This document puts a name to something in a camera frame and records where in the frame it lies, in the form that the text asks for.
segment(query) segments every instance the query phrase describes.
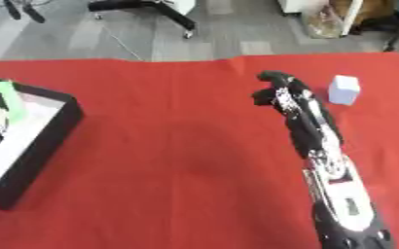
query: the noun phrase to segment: robotic arm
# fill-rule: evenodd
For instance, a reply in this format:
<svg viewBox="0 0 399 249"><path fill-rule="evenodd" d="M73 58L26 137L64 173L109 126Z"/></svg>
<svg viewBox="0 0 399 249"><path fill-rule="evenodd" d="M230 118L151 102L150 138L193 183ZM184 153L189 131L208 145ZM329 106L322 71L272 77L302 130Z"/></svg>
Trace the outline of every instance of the robotic arm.
<svg viewBox="0 0 399 249"><path fill-rule="evenodd" d="M322 249L391 249L393 240L360 179L343 153L344 140L322 102L292 75L265 71L269 89L255 92L256 105L271 105L285 117L313 200L312 219Z"/></svg>

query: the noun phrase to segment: red tablecloth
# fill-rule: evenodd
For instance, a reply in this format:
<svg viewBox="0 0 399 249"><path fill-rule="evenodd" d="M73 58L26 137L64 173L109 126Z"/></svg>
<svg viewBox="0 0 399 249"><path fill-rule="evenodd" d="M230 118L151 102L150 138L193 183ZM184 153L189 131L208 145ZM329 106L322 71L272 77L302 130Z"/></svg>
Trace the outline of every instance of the red tablecloth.
<svg viewBox="0 0 399 249"><path fill-rule="evenodd" d="M74 94L87 116L17 208L0 249L315 249L302 161L283 118L252 104L265 69L325 97L346 152L399 248L399 54L247 56L214 62L0 62L0 77Z"/></svg>

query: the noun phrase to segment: gray floor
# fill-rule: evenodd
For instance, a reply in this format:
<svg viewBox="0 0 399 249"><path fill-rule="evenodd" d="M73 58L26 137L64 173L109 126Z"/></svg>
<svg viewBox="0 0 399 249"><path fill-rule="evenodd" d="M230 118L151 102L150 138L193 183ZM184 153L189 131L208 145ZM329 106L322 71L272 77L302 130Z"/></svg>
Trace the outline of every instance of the gray floor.
<svg viewBox="0 0 399 249"><path fill-rule="evenodd" d="M284 18L275 0L198 0L189 14L199 23L191 40L153 10L105 13L95 20L86 0L54 0L41 7L47 23L12 20L0 8L0 60L124 58L206 60L240 54L378 52L387 34L310 39L298 18Z"/></svg>

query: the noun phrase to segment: small white block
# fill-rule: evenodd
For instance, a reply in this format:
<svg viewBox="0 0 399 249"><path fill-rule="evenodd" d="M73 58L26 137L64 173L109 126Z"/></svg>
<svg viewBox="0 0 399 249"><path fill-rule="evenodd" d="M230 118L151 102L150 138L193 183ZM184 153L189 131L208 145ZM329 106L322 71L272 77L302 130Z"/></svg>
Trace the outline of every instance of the small white block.
<svg viewBox="0 0 399 249"><path fill-rule="evenodd" d="M328 88L328 95L332 103L352 105L357 99L360 90L357 78L337 75Z"/></svg>

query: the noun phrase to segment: green object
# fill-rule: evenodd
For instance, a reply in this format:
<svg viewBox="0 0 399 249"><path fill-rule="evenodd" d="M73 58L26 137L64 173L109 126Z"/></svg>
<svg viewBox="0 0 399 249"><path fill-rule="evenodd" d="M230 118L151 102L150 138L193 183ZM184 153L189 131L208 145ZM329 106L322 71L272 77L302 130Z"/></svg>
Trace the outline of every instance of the green object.
<svg viewBox="0 0 399 249"><path fill-rule="evenodd" d="M14 88L12 82L0 82L0 93L9 108L9 122L14 123L25 117L25 107L22 98Z"/></svg>

